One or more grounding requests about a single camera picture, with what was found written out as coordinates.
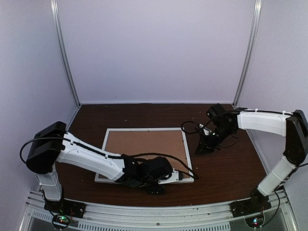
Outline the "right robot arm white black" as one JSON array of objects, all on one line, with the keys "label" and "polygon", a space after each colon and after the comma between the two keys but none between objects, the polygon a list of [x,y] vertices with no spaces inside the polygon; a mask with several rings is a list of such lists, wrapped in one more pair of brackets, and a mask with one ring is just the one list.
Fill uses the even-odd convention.
[{"label": "right robot arm white black", "polygon": [[247,198],[251,190],[274,167],[285,148],[285,139],[259,131],[239,131],[229,137],[226,149],[193,155],[199,180],[192,188],[191,204],[212,204]]}]

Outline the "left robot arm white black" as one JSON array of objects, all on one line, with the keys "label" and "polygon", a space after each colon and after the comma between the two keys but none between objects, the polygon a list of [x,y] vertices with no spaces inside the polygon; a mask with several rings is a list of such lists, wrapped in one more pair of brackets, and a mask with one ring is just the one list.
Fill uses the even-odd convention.
[{"label": "left robot arm white black", "polygon": [[69,210],[63,198],[55,162],[74,165],[131,188],[157,184],[172,174],[173,168],[165,157],[138,160],[125,154],[109,153],[85,143],[66,131],[66,124],[57,121],[27,141],[30,144],[27,168],[36,173],[45,198],[59,214]]}]

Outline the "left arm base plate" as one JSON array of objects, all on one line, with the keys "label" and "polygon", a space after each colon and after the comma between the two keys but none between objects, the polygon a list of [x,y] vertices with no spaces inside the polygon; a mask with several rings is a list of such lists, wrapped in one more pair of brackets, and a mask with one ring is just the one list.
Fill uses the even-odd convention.
[{"label": "left arm base plate", "polygon": [[45,199],[44,209],[53,214],[62,214],[73,218],[83,218],[86,205],[81,202],[61,199],[60,201],[50,201]]}]

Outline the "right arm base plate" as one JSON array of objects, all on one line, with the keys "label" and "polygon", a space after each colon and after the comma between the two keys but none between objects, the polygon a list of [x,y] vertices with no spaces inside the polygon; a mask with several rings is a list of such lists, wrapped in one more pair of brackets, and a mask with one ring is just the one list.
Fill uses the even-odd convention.
[{"label": "right arm base plate", "polygon": [[230,209],[234,218],[259,213],[270,208],[270,202],[265,201],[261,204],[255,204],[252,202],[252,199],[233,201],[230,203]]}]

